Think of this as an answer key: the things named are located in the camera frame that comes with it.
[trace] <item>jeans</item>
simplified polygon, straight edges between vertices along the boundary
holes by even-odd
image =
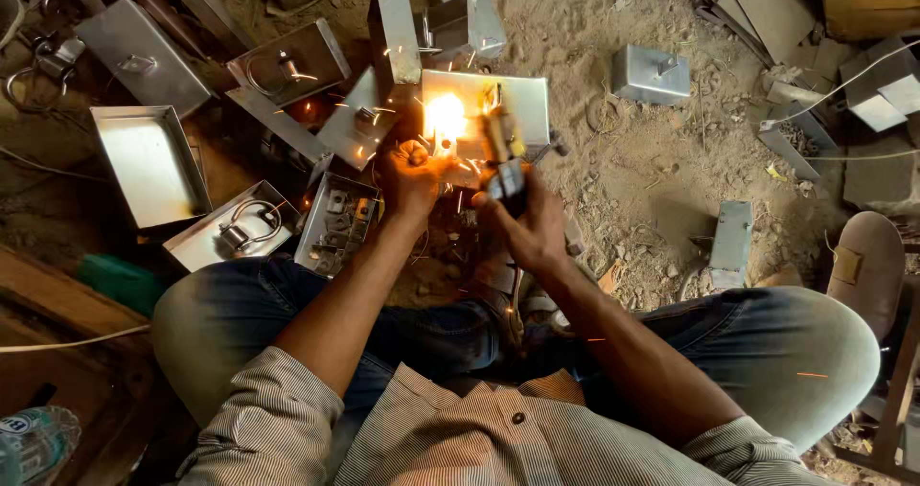
[[[155,309],[156,358],[199,424],[230,395],[231,376],[326,282],[288,257],[252,257],[202,268],[167,291]],[[844,419],[879,373],[879,346],[859,315],[804,288],[732,290],[661,307],[643,322],[799,452]],[[527,328],[525,339],[537,342],[519,366],[521,380],[564,367],[581,380],[589,408],[628,422],[626,404],[581,340],[545,335]],[[477,300],[384,307],[343,398],[333,455],[344,457],[399,362],[439,382],[488,367],[499,351],[494,316]]]

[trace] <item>blue jeans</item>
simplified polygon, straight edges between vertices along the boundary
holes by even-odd
[[[327,281],[288,257],[245,258],[202,268],[156,304],[156,358],[203,426],[231,392],[230,377],[268,346]],[[743,289],[671,304],[646,326],[702,369],[770,433],[803,452],[866,396],[879,346],[844,304],[798,287]],[[565,367],[582,380],[588,406],[627,421],[627,407],[580,339],[540,337],[520,379]],[[476,300],[426,309],[385,307],[345,394],[333,433],[344,456],[399,362],[434,381],[484,369],[500,351],[489,307]],[[813,376],[821,374],[827,377]]]

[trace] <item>green object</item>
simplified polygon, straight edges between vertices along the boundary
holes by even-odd
[[[76,278],[147,318],[153,317],[156,301],[167,291],[153,272],[109,254],[84,256]]]

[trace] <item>bright flame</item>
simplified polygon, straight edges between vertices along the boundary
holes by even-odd
[[[456,154],[458,137],[466,134],[466,108],[460,98],[453,93],[438,96],[425,105],[425,135],[433,139],[434,157],[446,157]],[[444,141],[450,145],[444,147]]]

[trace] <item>hand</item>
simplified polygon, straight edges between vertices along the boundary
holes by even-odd
[[[381,168],[387,213],[424,226],[438,200],[444,174],[453,168],[450,159],[430,159],[417,140],[407,140],[388,152]]]
[[[514,261],[538,276],[566,264],[565,213],[562,200],[546,189],[533,168],[527,168],[527,210],[514,220],[501,202],[480,191],[473,197],[477,217],[499,233]]]

